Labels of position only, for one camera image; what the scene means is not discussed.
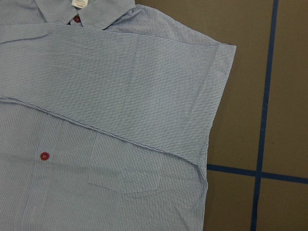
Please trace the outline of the blue striped button shirt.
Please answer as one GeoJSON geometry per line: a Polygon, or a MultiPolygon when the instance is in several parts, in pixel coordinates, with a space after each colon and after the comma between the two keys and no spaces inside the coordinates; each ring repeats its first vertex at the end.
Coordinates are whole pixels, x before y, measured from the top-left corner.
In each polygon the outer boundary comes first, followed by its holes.
{"type": "Polygon", "coordinates": [[[1,230],[201,231],[235,53],[132,0],[1,1],[1,230]]]}

